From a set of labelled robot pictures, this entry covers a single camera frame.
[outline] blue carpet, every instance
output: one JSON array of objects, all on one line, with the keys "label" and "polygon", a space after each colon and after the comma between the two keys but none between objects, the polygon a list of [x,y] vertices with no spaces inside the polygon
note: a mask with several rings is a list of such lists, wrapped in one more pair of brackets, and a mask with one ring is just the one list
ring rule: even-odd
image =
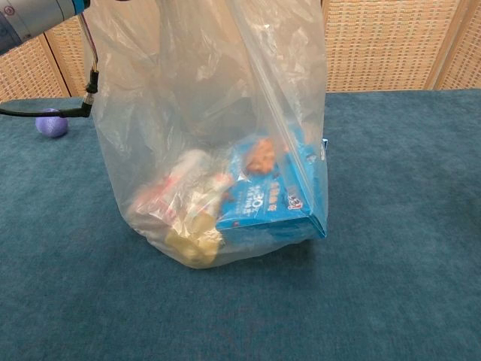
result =
[{"label": "blue carpet", "polygon": [[328,95],[328,238],[207,271],[127,227],[91,120],[1,117],[0,359],[481,359],[480,114],[481,90]]}]

